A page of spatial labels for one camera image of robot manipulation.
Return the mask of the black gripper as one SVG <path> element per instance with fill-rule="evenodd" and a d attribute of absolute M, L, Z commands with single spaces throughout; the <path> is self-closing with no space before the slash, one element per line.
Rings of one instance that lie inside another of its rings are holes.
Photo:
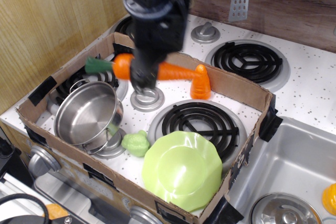
<path fill-rule="evenodd" d="M 190 0 L 175 0 L 154 8 L 138 6 L 133 19 L 134 58 L 130 80 L 138 94 L 156 85 L 159 62 L 182 49 Z"/>

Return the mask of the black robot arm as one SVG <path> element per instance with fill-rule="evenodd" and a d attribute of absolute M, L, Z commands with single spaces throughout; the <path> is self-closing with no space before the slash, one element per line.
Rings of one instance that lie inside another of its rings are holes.
<path fill-rule="evenodd" d="M 159 64 L 169 53 L 182 49 L 191 0 L 123 0 L 133 20 L 134 59 L 130 80 L 143 94 L 153 89 Z"/>

